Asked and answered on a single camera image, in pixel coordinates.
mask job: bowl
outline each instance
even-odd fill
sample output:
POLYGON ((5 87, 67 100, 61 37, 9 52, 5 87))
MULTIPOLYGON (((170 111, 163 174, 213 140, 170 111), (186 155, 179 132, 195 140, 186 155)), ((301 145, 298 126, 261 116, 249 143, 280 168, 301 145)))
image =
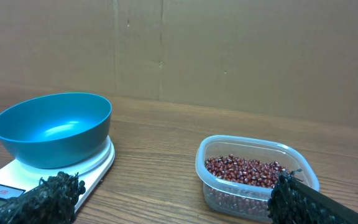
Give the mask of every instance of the bowl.
POLYGON ((91 93, 58 93, 14 105, 0 114, 0 142, 32 167, 65 167, 96 153, 107 138, 112 105, 91 93))
POLYGON ((271 219, 267 216, 267 201, 272 193, 271 188, 232 182, 207 170, 206 160, 231 154, 246 160, 259 160, 262 165, 278 161, 287 170, 301 168, 302 172, 297 172, 295 177, 303 180, 307 186, 319 190, 319 181, 307 160, 289 146, 245 137, 210 136, 201 142, 197 151, 196 172, 204 182, 205 202, 217 212, 271 223, 271 219))

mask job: brown tabletop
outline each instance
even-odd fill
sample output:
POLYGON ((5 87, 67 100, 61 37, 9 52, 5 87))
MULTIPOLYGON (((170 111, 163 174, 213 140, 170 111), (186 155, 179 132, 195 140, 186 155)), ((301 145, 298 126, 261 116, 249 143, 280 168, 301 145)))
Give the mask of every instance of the brown tabletop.
MULTIPOLYGON (((0 112, 56 90, 0 86, 0 112)), ((303 154, 320 191, 358 212, 358 127, 109 97, 116 159, 76 223, 253 223, 211 211, 195 172, 213 134, 277 141, 303 154)), ((12 157, 0 144, 0 168, 12 157)))

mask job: kitchen scale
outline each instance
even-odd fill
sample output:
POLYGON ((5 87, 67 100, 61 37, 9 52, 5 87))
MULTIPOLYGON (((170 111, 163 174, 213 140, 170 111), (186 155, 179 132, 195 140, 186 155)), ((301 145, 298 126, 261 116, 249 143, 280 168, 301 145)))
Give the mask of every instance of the kitchen scale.
POLYGON ((15 159, 0 169, 0 206, 4 205, 7 199, 18 197, 38 186, 41 177, 47 180, 49 176, 56 176, 59 171, 63 171, 69 175, 78 173, 79 181, 85 181, 86 192, 79 196, 75 205, 75 213, 77 213, 109 170, 115 156, 114 146, 110 137, 107 136, 93 156, 71 166, 39 169, 15 159))

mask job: pile of red beans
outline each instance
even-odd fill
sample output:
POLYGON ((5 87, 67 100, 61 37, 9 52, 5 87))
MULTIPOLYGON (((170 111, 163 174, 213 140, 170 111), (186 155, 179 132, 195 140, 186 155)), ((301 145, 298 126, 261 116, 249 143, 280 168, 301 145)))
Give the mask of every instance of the pile of red beans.
MULTIPOLYGON (((257 159, 246 160, 234 157, 232 154, 227 157, 209 158, 205 160, 205 167, 211 174, 221 179, 266 188, 274 188, 280 172, 290 173, 277 161, 263 164, 257 159)), ((205 193, 209 200, 220 207, 246 215, 267 216, 266 201, 227 194, 208 186, 206 188, 205 193)))

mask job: black textured object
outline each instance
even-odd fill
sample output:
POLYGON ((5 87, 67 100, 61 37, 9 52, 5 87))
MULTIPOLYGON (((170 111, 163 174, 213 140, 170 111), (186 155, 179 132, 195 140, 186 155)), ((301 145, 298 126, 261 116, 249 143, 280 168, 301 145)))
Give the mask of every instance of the black textured object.
POLYGON ((281 174, 272 190, 268 211, 273 224, 358 223, 357 212, 302 184, 295 172, 281 174))
POLYGON ((85 193, 78 174, 59 172, 20 197, 0 207, 0 224, 68 224, 75 221, 75 204, 85 193))

